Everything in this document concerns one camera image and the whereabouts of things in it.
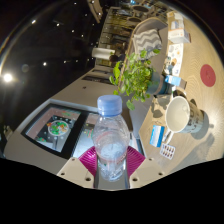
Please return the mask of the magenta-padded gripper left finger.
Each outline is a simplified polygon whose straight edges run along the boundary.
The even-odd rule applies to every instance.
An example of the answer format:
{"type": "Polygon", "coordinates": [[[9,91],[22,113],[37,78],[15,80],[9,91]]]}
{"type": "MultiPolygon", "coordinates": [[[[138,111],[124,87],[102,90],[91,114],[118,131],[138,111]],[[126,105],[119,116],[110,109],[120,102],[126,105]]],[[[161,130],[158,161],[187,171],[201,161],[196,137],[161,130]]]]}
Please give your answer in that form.
{"type": "Polygon", "coordinates": [[[71,157],[57,175],[78,186],[93,188],[97,167],[97,153],[95,147],[91,147],[78,158],[71,157]]]}

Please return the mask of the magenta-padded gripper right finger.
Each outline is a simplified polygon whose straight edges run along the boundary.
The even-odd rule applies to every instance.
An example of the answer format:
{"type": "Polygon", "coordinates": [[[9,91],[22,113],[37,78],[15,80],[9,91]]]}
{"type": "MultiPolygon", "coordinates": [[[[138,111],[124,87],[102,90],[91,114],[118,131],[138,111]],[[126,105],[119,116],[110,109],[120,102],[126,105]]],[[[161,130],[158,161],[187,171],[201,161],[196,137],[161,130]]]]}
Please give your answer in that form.
{"type": "Polygon", "coordinates": [[[147,159],[131,146],[127,149],[126,168],[131,189],[140,188],[165,176],[154,159],[147,159]]]}

